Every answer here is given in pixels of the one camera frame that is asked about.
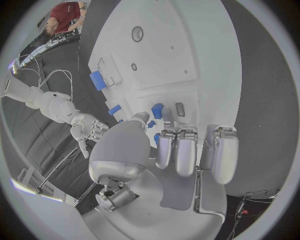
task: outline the man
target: man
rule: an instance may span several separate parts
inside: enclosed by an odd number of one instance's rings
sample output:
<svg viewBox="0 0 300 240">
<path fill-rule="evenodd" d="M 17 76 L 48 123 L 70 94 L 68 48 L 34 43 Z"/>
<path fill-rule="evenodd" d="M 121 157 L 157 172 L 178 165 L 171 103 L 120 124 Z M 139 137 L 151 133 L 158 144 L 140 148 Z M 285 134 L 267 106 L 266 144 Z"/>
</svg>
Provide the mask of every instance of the man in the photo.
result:
<svg viewBox="0 0 300 240">
<path fill-rule="evenodd" d="M 43 32 L 34 40 L 34 46 L 46 44 L 54 34 L 70 32 L 82 26 L 86 13 L 84 2 L 63 2 L 57 5 L 51 10 Z M 73 19 L 79 20 L 69 25 Z"/>
</svg>

